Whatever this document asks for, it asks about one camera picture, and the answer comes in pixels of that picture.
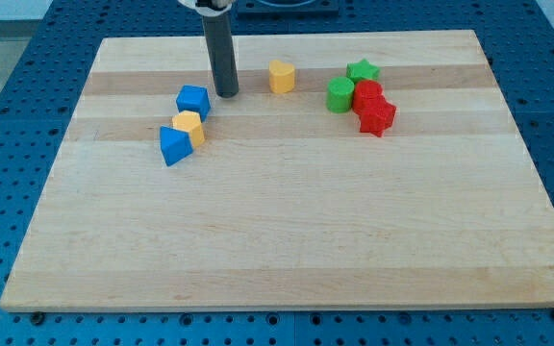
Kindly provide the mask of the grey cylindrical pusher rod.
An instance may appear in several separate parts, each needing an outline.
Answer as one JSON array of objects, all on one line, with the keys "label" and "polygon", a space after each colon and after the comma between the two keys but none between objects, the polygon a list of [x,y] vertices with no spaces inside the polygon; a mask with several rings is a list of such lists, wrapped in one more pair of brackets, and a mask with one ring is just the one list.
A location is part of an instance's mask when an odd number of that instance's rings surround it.
[{"label": "grey cylindrical pusher rod", "polygon": [[239,93],[239,79],[229,13],[203,16],[202,24],[215,92],[221,98],[232,98]]}]

